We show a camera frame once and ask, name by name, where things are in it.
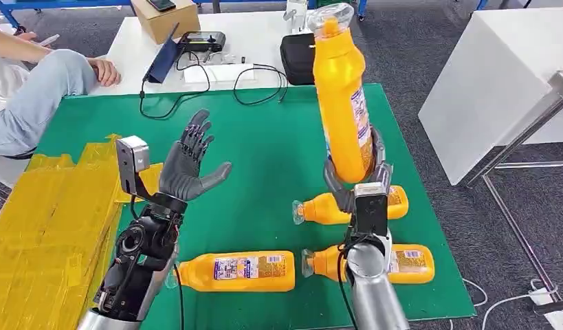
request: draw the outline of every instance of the power strip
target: power strip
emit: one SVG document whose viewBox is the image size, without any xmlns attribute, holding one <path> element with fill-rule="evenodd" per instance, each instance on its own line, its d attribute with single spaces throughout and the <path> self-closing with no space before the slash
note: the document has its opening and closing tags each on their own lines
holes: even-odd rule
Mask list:
<svg viewBox="0 0 563 330">
<path fill-rule="evenodd" d="M 530 299 L 532 299 L 532 301 L 539 306 L 552 303 L 553 300 L 550 295 L 541 294 L 544 292 L 548 292 L 546 288 L 538 289 L 533 293 L 539 294 L 530 296 Z M 551 313 L 546 313 L 544 317 L 547 318 L 547 320 L 555 330 L 563 330 L 563 311 L 553 311 Z"/>
</svg>

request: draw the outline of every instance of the smartphone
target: smartphone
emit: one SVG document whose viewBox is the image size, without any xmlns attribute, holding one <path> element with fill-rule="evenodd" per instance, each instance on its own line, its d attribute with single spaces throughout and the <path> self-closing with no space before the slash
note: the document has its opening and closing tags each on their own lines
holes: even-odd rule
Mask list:
<svg viewBox="0 0 563 330">
<path fill-rule="evenodd" d="M 51 43 L 55 42 L 56 39 L 58 39 L 60 37 L 59 34 L 55 34 L 53 36 L 50 36 L 48 38 L 46 38 L 45 40 L 41 41 L 40 43 L 38 43 L 39 45 L 46 47 L 48 45 L 50 45 Z"/>
<path fill-rule="evenodd" d="M 148 0 L 158 12 L 165 12 L 170 9 L 176 8 L 176 5 L 170 0 Z"/>
</svg>

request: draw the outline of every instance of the yellow detergent bottle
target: yellow detergent bottle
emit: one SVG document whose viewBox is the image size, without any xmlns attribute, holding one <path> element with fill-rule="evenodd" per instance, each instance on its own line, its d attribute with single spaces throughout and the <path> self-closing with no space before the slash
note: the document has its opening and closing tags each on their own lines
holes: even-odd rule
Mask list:
<svg viewBox="0 0 563 330">
<path fill-rule="evenodd" d="M 203 254 L 178 266 L 182 285 L 202 292 L 285 292 L 294 288 L 289 251 Z"/>
<path fill-rule="evenodd" d="M 408 198 L 401 186 L 390 186 L 386 216 L 389 220 L 400 219 L 408 212 Z M 340 211 L 331 192 L 318 195 L 310 201 L 294 201 L 294 223 L 313 221 L 322 225 L 350 223 L 350 214 Z"/>
<path fill-rule="evenodd" d="M 336 173 L 349 183 L 362 181 L 373 163 L 373 146 L 362 74 L 362 53 L 354 46 L 354 8 L 337 3 L 314 10 L 307 25 L 316 38 L 313 77 L 318 91 L 327 149 Z"/>
<path fill-rule="evenodd" d="M 309 277 L 313 274 L 326 276 L 338 281 L 338 250 L 332 245 L 324 251 L 302 251 L 302 274 Z M 346 261 L 342 261 L 342 281 L 346 280 Z M 418 244 L 393 244 L 390 254 L 388 279 L 394 284 L 427 283 L 435 276 L 435 264 L 431 251 Z"/>
</svg>

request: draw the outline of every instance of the black cable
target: black cable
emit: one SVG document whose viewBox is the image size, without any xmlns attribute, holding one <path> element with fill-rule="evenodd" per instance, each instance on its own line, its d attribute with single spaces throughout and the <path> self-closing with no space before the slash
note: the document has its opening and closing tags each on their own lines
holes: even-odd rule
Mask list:
<svg viewBox="0 0 563 330">
<path fill-rule="evenodd" d="M 180 58 L 181 55 L 188 53 L 188 57 L 190 58 L 190 55 L 194 55 L 195 59 L 196 59 L 196 64 L 191 64 L 188 65 L 186 67 L 179 67 L 179 63 L 180 63 Z M 189 67 L 200 67 L 202 68 L 202 71 L 204 72 L 204 76 L 206 76 L 206 83 L 207 83 L 207 87 L 205 90 L 203 91 L 199 91 L 197 93 L 183 93 L 180 96 L 178 96 L 178 98 L 176 99 L 176 101 L 174 101 L 174 104 L 172 105 L 172 108 L 170 108 L 170 110 L 168 110 L 168 112 L 166 112 L 163 115 L 149 115 L 147 113 L 144 113 L 144 98 L 146 97 L 146 93 L 144 92 L 144 84 L 146 82 L 147 76 L 144 77 L 144 79 L 142 79 L 142 87 L 140 88 L 140 113 L 142 114 L 142 116 L 144 116 L 145 118 L 149 118 L 149 119 L 155 119 L 155 120 L 163 120 L 166 119 L 167 117 L 169 117 L 170 115 L 172 115 L 172 113 L 178 108 L 178 106 L 192 98 L 196 98 L 197 96 L 200 96 L 201 94 L 206 93 L 207 91 L 210 90 L 210 77 L 208 77 L 208 72 L 206 71 L 206 69 L 204 68 L 204 66 L 200 65 L 200 58 L 198 57 L 198 55 L 196 55 L 193 52 L 189 52 L 189 51 L 184 51 L 182 52 L 182 54 L 180 54 L 180 56 L 178 56 L 178 60 L 176 61 L 176 70 L 177 71 L 183 71 L 185 69 L 188 69 Z M 271 72 L 276 72 L 277 76 L 279 77 L 279 87 L 277 87 L 277 90 L 269 95 L 266 98 L 263 98 L 261 100 L 256 100 L 256 101 L 252 101 L 252 102 L 245 102 L 242 101 L 239 98 L 239 95 L 237 95 L 237 90 L 236 90 L 236 86 L 239 83 L 239 79 L 241 78 L 241 76 L 248 71 L 251 70 L 265 70 L 265 71 L 271 71 Z M 283 78 L 285 78 L 285 86 L 283 84 L 283 79 L 281 78 L 281 76 L 283 76 Z M 242 105 L 259 105 L 260 103 L 266 102 L 268 100 L 271 100 L 272 98 L 274 98 L 277 94 L 279 94 L 279 92 L 281 91 L 281 89 L 283 89 L 283 92 L 281 93 L 281 96 L 279 97 L 279 99 L 277 100 L 277 102 L 281 103 L 281 101 L 283 101 L 283 98 L 285 98 L 285 95 L 287 94 L 287 90 L 289 88 L 289 81 L 287 79 L 287 76 L 279 71 L 276 67 L 272 66 L 272 65 L 266 65 L 266 64 L 257 64 L 254 63 L 253 67 L 249 68 L 249 69 L 244 69 L 243 71 L 241 71 L 241 73 L 236 77 L 236 80 L 234 81 L 234 86 L 232 88 L 232 94 L 235 98 L 235 100 L 242 104 Z M 190 96 L 189 98 L 186 98 L 184 100 L 181 101 L 181 99 L 184 96 Z"/>
<path fill-rule="evenodd" d="M 176 263 L 174 263 L 174 272 L 176 272 L 176 278 L 178 279 L 178 288 L 180 289 L 180 330 L 184 330 L 184 295 L 182 294 L 182 284 L 180 282 L 180 272 Z"/>
<path fill-rule="evenodd" d="M 193 99 L 193 98 L 196 98 L 196 97 L 200 96 L 201 94 L 206 93 L 207 91 L 210 90 L 210 78 L 208 77 L 208 72 L 206 72 L 206 69 L 204 69 L 204 67 L 203 67 L 202 65 L 200 65 L 200 60 L 199 60 L 199 58 L 198 58 L 198 56 L 197 56 L 196 54 L 194 54 L 194 53 L 192 53 L 192 52 L 188 52 L 188 53 L 189 53 L 189 54 L 193 54 L 194 56 L 196 56 L 196 60 L 197 60 L 196 64 L 191 64 L 191 65 L 188 65 L 188 66 L 183 67 L 183 68 L 180 69 L 180 68 L 178 68 L 178 62 L 180 61 L 180 58 L 178 58 L 178 61 L 176 62 L 176 69 L 177 69 L 178 71 L 183 71 L 183 70 L 185 70 L 185 69 L 188 69 L 189 67 L 200 67 L 200 68 L 202 69 L 202 71 L 204 72 L 204 75 L 206 76 L 206 82 L 207 82 L 207 85 L 208 85 L 208 86 L 206 87 L 206 89 L 203 90 L 203 91 L 198 91 L 198 92 L 196 92 L 196 93 L 182 93 L 182 94 L 180 94 L 180 96 L 178 96 L 178 98 L 176 99 L 176 101 L 174 101 L 174 104 L 172 105 L 172 108 L 170 108 L 170 110 L 169 110 L 168 112 L 166 112 L 166 113 L 163 114 L 163 115 L 149 115 L 149 114 L 147 114 L 147 113 L 144 113 L 144 107 L 143 107 L 144 98 L 146 97 L 146 93 L 144 92 L 144 84 L 145 84 L 146 78 L 147 78 L 147 77 L 144 77 L 144 79 L 142 80 L 142 88 L 140 89 L 140 113 L 142 114 L 142 116 L 144 116 L 145 118 L 148 118 L 148 119 L 156 119 L 156 120 L 166 119 L 167 117 L 170 117 L 170 115 L 172 115 L 172 113 L 173 113 L 173 112 L 178 108 L 178 106 L 181 105 L 182 103 L 184 103 L 184 102 L 186 102 L 186 101 L 188 101 L 188 100 L 191 100 L 191 99 Z M 189 98 L 185 98 L 184 100 L 182 100 L 182 98 L 183 98 L 184 96 L 190 96 L 190 97 L 189 97 Z"/>
<path fill-rule="evenodd" d="M 138 220 L 139 217 L 137 216 L 137 213 L 135 213 L 135 208 L 133 207 L 135 204 L 135 195 L 131 195 L 131 200 L 129 201 L 129 210 L 131 211 L 131 216 L 133 217 L 134 220 Z"/>
<path fill-rule="evenodd" d="M 342 282 L 342 259 L 344 258 L 344 250 L 340 251 L 338 254 L 338 283 L 340 284 L 340 291 L 342 292 L 342 298 L 344 299 L 344 304 L 346 304 L 346 309 L 348 309 L 348 315 L 350 315 L 350 320 L 352 321 L 352 327 L 354 330 L 358 330 L 358 325 L 356 324 L 356 319 L 354 318 L 354 313 L 350 308 L 350 303 L 348 302 L 348 297 L 346 297 L 346 290 L 344 290 L 344 283 Z"/>
<path fill-rule="evenodd" d="M 354 317 L 354 313 L 350 308 L 350 303 L 348 302 L 348 297 L 346 297 L 346 290 L 344 290 L 344 283 L 342 282 L 342 259 L 346 259 L 344 255 L 348 253 L 348 251 L 354 247 L 354 245 L 361 243 L 363 240 L 367 239 L 367 236 L 362 236 L 356 239 L 354 242 L 340 244 L 338 246 L 338 250 L 340 253 L 338 254 L 338 283 L 340 285 L 340 291 L 342 292 L 342 298 L 344 299 L 344 304 L 346 305 L 346 309 L 348 309 L 348 315 L 350 315 L 350 320 L 352 321 L 352 327 L 354 330 L 358 330 L 358 325 L 356 324 L 356 318 Z"/>
<path fill-rule="evenodd" d="M 180 58 L 182 58 L 182 55 L 184 55 L 186 53 L 188 53 L 188 60 L 191 61 L 192 59 L 191 59 L 190 55 L 194 55 L 194 57 L 196 58 L 196 64 L 200 64 L 200 58 L 198 58 L 198 55 L 196 55 L 193 52 L 186 50 L 186 51 L 182 52 L 182 54 L 180 54 L 180 56 L 178 56 L 178 60 L 176 61 L 176 70 L 184 71 L 186 69 L 186 67 L 183 67 L 181 69 L 178 67 L 178 64 L 180 64 Z"/>
<path fill-rule="evenodd" d="M 263 98 L 261 100 L 257 100 L 257 101 L 252 101 L 252 102 L 245 102 L 242 101 L 239 96 L 236 93 L 236 86 L 239 83 L 239 79 L 241 78 L 241 76 L 248 71 L 251 70 L 265 70 L 265 71 L 273 71 L 277 73 L 277 76 L 279 77 L 279 87 L 277 87 L 277 90 L 275 91 L 275 93 L 269 95 L 266 98 Z M 281 79 L 281 76 L 283 76 L 285 78 L 285 86 L 283 86 L 283 80 Z M 281 101 L 283 101 L 283 98 L 285 97 L 285 94 L 287 94 L 287 89 L 289 87 L 289 82 L 287 80 L 287 76 L 279 71 L 276 67 L 272 66 L 272 65 L 265 65 L 265 64 L 257 64 L 254 63 L 253 67 L 249 68 L 249 69 L 244 69 L 243 71 L 241 71 L 241 73 L 236 77 L 236 80 L 234 81 L 234 86 L 232 88 L 232 94 L 234 96 L 234 98 L 236 99 L 237 102 L 241 103 L 242 105 L 258 105 L 260 103 L 263 103 L 265 101 L 271 100 L 273 97 L 275 97 L 275 95 L 279 94 L 279 92 L 281 91 L 282 88 L 285 88 L 281 94 L 281 97 L 279 98 L 279 100 L 277 100 L 277 102 L 281 103 Z"/>
</svg>

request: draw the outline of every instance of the jeans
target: jeans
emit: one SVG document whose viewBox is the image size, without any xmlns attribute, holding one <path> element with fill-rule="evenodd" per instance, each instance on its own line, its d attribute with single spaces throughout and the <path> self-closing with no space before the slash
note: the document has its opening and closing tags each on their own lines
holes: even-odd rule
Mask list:
<svg viewBox="0 0 563 330">
<path fill-rule="evenodd" d="M 86 94 L 95 82 L 95 72 L 83 55 L 58 49 L 45 56 L 0 111 L 0 155 L 21 155 L 35 148 L 60 99 Z"/>
</svg>

